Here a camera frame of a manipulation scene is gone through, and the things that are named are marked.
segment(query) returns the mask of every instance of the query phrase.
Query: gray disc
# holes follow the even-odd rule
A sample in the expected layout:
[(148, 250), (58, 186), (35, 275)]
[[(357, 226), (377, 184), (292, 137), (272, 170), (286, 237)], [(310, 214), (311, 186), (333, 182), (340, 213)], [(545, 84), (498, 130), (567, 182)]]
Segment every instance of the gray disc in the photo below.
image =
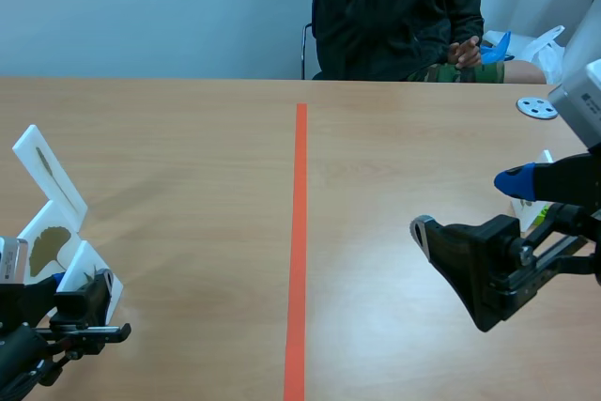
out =
[(535, 117), (536, 119), (554, 119), (557, 117), (557, 110), (546, 99), (522, 98), (517, 101), (517, 110), (524, 115)]

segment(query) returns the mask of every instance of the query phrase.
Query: white card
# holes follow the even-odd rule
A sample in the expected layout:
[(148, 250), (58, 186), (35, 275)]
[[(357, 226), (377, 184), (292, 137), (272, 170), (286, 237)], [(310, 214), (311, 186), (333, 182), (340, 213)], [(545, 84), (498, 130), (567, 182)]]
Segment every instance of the white card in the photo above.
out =
[[(538, 157), (537, 163), (553, 163), (553, 158), (548, 150), (544, 150)], [(519, 219), (519, 230), (526, 232), (536, 221), (536, 217), (541, 214), (548, 202), (545, 201), (524, 201), (523, 199), (512, 199), (511, 205), (514, 208)]]
[(82, 244), (55, 201), (48, 201), (19, 238), (29, 244), (24, 276), (26, 285), (65, 272)]
[(56, 201), (71, 228), (79, 232), (87, 213), (87, 205), (38, 127), (29, 126), (12, 150), (48, 199)]
[[(87, 284), (88, 277), (94, 277), (97, 270), (109, 268), (102, 257), (96, 252), (90, 243), (82, 241), (77, 254), (73, 257), (73, 261), (69, 265), (63, 280), (61, 281), (56, 291), (77, 291), (82, 286)], [(106, 324), (109, 324), (111, 317), (115, 312), (121, 293), (123, 292), (123, 284), (113, 274), (113, 287), (111, 290), (111, 303), (106, 314)]]

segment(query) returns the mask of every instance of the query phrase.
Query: black chair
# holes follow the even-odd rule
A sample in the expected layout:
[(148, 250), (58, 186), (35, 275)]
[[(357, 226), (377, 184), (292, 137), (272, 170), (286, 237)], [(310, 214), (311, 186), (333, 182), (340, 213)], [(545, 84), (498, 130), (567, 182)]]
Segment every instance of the black chair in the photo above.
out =
[[(306, 24), (303, 28), (302, 28), (302, 49), (300, 51), (300, 78), (302, 80), (305, 80), (304, 76), (304, 56), (305, 56), (305, 48), (307, 45), (307, 30), (309, 28), (311, 28), (311, 34), (313, 35), (313, 38), (316, 38), (316, 28), (315, 28), (315, 24), (316, 24), (316, 0), (313, 0), (312, 4), (311, 4), (311, 22)], [(313, 80), (324, 80), (323, 79), (323, 72), (319, 72), (314, 78)]]

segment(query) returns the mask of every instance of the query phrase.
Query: orange tape line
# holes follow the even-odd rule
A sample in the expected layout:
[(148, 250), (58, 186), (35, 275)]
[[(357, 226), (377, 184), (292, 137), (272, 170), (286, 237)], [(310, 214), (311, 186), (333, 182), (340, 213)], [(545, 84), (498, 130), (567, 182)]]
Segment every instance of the orange tape line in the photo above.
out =
[(307, 104), (297, 105), (292, 198), (292, 249), (285, 340), (284, 401), (304, 401), (307, 285)]

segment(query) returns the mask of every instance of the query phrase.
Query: wooden table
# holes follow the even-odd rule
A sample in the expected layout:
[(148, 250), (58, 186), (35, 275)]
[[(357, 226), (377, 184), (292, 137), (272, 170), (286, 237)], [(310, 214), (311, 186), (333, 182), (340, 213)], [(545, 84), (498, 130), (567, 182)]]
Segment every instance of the wooden table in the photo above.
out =
[(0, 79), (2, 232), (45, 198), (11, 146), (36, 123), (125, 284), (133, 333), (30, 400), (281, 400), (295, 110), (308, 105), (306, 399), (597, 400), (601, 291), (552, 281), (478, 332), (412, 242), (420, 214), (507, 212), (492, 178), (582, 150), (520, 114), (540, 86)]

